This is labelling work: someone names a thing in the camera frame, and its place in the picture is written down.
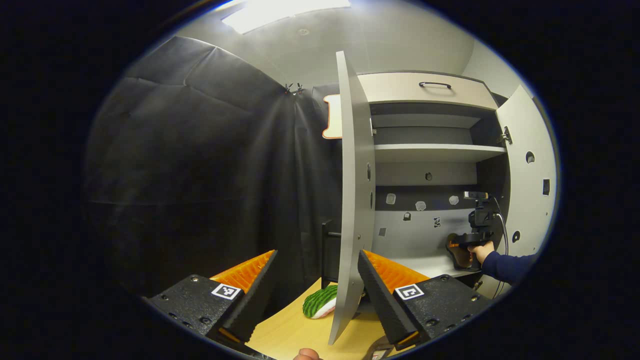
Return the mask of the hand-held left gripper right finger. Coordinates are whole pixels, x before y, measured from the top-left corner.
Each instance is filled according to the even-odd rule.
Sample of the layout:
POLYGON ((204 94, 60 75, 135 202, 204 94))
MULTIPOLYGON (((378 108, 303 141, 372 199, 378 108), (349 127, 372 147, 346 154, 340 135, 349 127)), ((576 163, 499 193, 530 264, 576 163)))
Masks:
POLYGON ((359 252, 358 272, 397 351, 448 334, 493 303, 454 276, 428 277, 372 251, 359 252))

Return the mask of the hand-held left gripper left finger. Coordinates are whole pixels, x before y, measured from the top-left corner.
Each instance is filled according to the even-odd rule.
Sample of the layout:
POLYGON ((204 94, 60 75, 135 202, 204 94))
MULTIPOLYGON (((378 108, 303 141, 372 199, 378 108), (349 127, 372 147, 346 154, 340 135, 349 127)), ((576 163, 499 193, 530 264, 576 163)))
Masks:
POLYGON ((145 302, 186 331, 236 351, 245 350, 278 281, 278 250, 217 275, 188 275, 145 302))

